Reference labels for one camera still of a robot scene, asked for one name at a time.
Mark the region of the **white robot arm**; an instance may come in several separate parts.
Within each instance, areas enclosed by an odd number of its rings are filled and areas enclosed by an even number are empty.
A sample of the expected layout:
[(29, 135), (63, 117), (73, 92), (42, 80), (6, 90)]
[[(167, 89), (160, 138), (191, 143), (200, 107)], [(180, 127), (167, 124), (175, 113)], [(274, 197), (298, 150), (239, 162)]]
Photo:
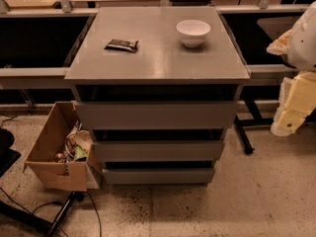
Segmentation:
[(279, 92), (271, 132), (289, 136), (316, 109), (316, 2), (296, 21), (291, 30), (267, 47), (267, 52), (285, 55), (287, 63), (299, 70), (293, 78), (284, 77)]

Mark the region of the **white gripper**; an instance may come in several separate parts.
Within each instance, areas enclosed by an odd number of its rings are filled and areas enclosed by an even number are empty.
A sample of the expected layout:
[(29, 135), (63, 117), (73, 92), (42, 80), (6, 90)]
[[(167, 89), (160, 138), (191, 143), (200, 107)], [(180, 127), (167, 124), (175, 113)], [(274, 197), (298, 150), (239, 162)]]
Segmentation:
[(276, 111), (272, 134), (294, 134), (316, 109), (316, 73), (301, 71), (293, 79), (285, 77), (281, 83), (279, 110)]

